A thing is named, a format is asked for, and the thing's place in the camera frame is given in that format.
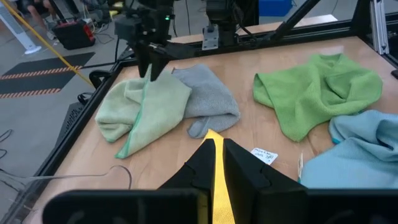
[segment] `yellow cable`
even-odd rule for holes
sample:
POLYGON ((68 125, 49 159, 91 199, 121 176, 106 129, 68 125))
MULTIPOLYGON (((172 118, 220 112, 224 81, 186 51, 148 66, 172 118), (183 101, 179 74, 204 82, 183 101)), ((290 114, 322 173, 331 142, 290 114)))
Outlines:
POLYGON ((32 33, 39 38, 39 40, 47 47, 49 48, 59 59, 61 59, 61 61, 70 68, 70 70, 74 71, 80 78, 82 78, 84 81, 86 81, 89 85, 93 86, 93 84, 90 82, 90 80, 86 77, 84 77, 82 74, 80 74, 80 72, 75 69, 73 66, 71 66, 49 43, 47 43, 47 41, 45 41, 43 39, 42 36, 40 36, 40 34, 38 34, 36 32, 36 30, 34 30, 20 15, 18 15, 18 13, 7 3, 7 0, 0 0, 5 7, 15 16, 17 17, 17 19, 23 23, 30 31, 32 31, 32 33))

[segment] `light blue towel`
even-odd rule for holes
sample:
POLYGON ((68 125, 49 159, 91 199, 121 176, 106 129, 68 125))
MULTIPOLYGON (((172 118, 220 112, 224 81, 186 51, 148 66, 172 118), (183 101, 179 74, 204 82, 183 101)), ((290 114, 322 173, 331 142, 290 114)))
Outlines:
POLYGON ((332 149, 308 161, 308 188, 398 189, 398 115, 375 110, 330 121, 332 149))

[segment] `blue bin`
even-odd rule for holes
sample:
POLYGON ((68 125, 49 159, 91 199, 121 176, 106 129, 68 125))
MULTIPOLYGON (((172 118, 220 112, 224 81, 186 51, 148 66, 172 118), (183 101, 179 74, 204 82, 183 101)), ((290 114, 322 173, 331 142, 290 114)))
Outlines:
POLYGON ((259 0, 259 15, 286 16, 292 7, 292 0, 259 0))

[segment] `hazard tape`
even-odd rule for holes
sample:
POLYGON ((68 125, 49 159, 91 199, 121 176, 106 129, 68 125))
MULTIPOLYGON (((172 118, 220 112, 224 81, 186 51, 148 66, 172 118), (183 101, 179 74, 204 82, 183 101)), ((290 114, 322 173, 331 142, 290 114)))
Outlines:
POLYGON ((18 97, 34 96, 34 95, 44 95, 44 94, 58 93, 59 91, 61 91, 61 89, 51 88, 51 89, 46 89, 46 90, 23 91, 23 92, 18 92, 18 93, 4 93, 4 94, 0 94, 0 99, 18 98, 18 97))
MULTIPOLYGON (((83 68, 81 65, 74 66, 76 70, 79 70, 83 68)), ((49 69, 49 70, 42 70, 42 71, 37 71, 37 72, 25 72, 25 73, 17 73, 17 74, 10 74, 10 75, 3 75, 0 77, 0 80, 7 80, 7 79, 13 79, 13 78, 26 78, 26 77, 34 77, 37 75, 49 75, 49 74, 57 74, 57 73, 62 73, 62 72, 69 72, 70 68, 69 67, 64 67, 64 68, 54 68, 54 69, 49 69)))

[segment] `towel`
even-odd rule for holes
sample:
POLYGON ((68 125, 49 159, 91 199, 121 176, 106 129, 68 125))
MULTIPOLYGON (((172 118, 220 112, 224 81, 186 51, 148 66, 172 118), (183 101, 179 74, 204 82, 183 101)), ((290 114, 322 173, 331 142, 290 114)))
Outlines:
POLYGON ((215 131, 209 129, 204 140, 206 139, 213 139, 216 146, 216 164, 213 193, 213 223, 235 224, 234 215, 232 213, 232 206, 231 202, 229 201, 228 189, 226 187, 224 176, 224 138, 217 134, 215 131))
POLYGON ((335 147, 308 161, 309 188, 398 189, 398 115, 375 110, 330 121, 335 147))
POLYGON ((182 120, 191 89, 168 71, 156 81, 145 78, 118 83, 105 96, 95 117, 102 135, 115 142, 130 131, 115 155, 124 159, 170 131, 182 120))
POLYGON ((254 100, 275 109, 282 132, 301 141, 334 116, 357 113, 381 96, 382 80, 343 54, 313 55, 288 70, 256 74, 254 100))
POLYGON ((224 131, 238 122, 238 104, 227 87, 204 64, 175 69, 173 76, 192 89, 184 118, 196 118, 188 128, 191 138, 203 138, 208 129, 224 131))

